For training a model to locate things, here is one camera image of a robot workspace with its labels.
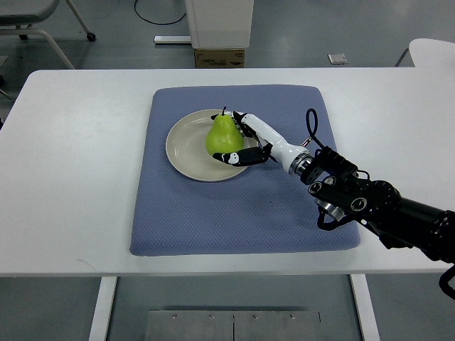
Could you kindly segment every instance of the metal plate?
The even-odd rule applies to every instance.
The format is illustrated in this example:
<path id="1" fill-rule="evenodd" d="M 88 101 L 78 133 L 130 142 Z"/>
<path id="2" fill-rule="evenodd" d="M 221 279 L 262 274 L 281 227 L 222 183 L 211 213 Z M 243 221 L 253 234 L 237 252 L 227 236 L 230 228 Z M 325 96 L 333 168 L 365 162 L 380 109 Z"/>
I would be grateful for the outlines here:
<path id="1" fill-rule="evenodd" d="M 330 60 L 330 64 L 332 65 L 344 65 L 348 64 L 348 60 L 344 53 L 339 53 L 335 55 L 327 55 L 328 59 Z"/>
<path id="2" fill-rule="evenodd" d="M 317 311 L 236 311 L 235 341 L 322 340 Z"/>
<path id="3" fill-rule="evenodd" d="M 322 340 L 317 311 L 150 310 L 146 341 Z"/>
<path id="4" fill-rule="evenodd" d="M 145 341 L 232 341 L 232 311 L 150 310 Z"/>

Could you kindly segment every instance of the green pear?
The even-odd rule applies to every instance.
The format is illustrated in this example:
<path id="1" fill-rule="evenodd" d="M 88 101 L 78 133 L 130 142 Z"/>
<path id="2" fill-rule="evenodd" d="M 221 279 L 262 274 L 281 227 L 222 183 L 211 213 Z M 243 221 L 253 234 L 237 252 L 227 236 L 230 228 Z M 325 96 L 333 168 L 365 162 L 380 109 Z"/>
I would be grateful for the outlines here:
<path id="1" fill-rule="evenodd" d="M 234 120 L 223 113 L 216 116 L 212 128 L 205 138 L 205 148 L 214 153 L 233 153 L 243 149 L 243 137 L 235 126 Z"/>

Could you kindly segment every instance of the table leg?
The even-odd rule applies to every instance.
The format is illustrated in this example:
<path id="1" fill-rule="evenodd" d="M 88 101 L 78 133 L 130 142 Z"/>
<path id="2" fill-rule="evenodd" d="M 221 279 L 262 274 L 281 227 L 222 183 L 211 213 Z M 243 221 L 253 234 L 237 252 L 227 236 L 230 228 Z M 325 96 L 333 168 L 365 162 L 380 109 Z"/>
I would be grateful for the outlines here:
<path id="1" fill-rule="evenodd" d="M 371 303 L 370 291 L 368 290 L 367 278 L 364 274 L 350 275 L 350 284 L 353 287 L 358 321 L 364 341 L 379 341 L 379 331 L 376 325 L 373 304 Z"/>
<path id="2" fill-rule="evenodd" d="M 95 306 L 89 341 L 106 340 L 116 285 L 116 276 L 105 276 L 101 278 L 100 291 L 98 291 L 97 305 Z"/>

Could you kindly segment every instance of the chair wheel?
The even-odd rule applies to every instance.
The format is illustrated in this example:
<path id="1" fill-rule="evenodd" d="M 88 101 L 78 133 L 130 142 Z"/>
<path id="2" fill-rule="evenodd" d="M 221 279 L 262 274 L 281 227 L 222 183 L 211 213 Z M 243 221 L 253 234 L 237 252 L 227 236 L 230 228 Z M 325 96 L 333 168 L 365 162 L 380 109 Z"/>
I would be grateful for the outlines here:
<path id="1" fill-rule="evenodd" d="M 97 36 L 94 33 L 89 32 L 89 33 L 87 33 L 87 39 L 89 41 L 95 41 L 95 40 L 97 40 Z"/>

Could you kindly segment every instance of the cardboard box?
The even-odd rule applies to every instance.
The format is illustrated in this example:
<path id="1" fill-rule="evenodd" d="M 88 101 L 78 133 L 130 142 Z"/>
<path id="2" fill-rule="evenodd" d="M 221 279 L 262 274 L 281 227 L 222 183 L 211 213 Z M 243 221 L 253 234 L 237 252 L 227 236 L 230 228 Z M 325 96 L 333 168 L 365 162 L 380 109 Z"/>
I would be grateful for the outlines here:
<path id="1" fill-rule="evenodd" d="M 245 67 L 245 49 L 194 50 L 196 69 L 230 69 Z"/>

